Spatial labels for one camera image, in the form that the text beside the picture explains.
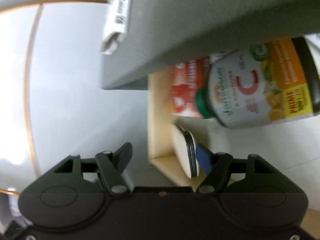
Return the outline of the white barcode medicine box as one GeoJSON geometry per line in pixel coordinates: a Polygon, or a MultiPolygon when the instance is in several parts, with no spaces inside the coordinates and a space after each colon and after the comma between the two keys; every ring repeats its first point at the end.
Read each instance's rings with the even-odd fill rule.
{"type": "Polygon", "coordinates": [[[125,40],[130,22],[132,0],[108,0],[100,52],[112,55],[125,40]]]}

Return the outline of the vitamin C bottle green cap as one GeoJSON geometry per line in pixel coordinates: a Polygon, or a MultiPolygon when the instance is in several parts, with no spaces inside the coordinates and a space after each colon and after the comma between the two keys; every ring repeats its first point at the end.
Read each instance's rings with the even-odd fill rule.
{"type": "Polygon", "coordinates": [[[213,64],[197,110],[230,129],[319,115],[319,55],[306,37],[238,49],[213,64]]]}

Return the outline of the grey fabric nightstand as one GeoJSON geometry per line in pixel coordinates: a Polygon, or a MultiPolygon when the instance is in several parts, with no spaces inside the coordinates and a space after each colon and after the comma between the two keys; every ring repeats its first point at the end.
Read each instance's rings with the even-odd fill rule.
{"type": "Polygon", "coordinates": [[[129,31],[103,57],[102,89],[178,63],[319,32],[319,0],[132,0],[129,31]]]}

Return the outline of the red white medicine box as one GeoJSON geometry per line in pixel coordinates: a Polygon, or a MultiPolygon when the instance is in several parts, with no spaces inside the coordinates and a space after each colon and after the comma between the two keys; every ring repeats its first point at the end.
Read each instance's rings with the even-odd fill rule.
{"type": "Polygon", "coordinates": [[[195,105],[196,92],[204,86],[211,68],[210,57],[180,63],[173,67],[171,78],[171,114],[201,118],[195,105]]]}

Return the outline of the beige eyeglass case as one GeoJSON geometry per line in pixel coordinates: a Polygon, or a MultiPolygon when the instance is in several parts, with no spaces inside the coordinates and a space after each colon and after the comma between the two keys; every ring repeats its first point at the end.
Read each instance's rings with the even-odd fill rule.
{"type": "Polygon", "coordinates": [[[173,124],[171,128],[172,144],[176,157],[188,178],[199,176],[200,167],[196,159],[196,141],[184,127],[173,124]]]}

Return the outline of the grey top drawer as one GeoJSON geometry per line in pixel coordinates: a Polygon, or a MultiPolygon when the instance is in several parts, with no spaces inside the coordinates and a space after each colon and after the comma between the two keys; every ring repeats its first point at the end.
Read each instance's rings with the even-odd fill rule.
{"type": "Polygon", "coordinates": [[[148,155],[173,183],[197,187],[204,177],[191,176],[188,148],[204,144],[235,158],[258,154],[305,191],[319,190],[319,117],[247,129],[227,129],[215,120],[172,115],[172,68],[148,77],[148,155]]]}

